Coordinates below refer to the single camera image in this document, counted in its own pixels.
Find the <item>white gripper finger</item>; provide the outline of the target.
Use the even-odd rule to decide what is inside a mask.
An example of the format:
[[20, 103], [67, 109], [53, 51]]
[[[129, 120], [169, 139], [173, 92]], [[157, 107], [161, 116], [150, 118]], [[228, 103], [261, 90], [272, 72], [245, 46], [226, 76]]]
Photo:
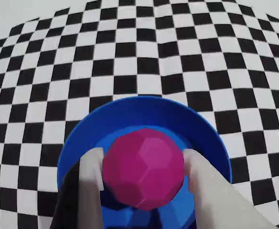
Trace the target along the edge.
[[194, 195], [197, 228], [276, 228], [199, 152], [185, 149], [183, 155], [188, 190]]

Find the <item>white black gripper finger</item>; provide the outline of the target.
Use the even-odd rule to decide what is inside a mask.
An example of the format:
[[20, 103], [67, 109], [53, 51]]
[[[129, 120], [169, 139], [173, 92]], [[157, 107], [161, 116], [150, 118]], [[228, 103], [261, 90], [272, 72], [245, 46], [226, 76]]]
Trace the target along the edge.
[[103, 148], [87, 151], [66, 174], [59, 190], [52, 229], [102, 229], [100, 192]]

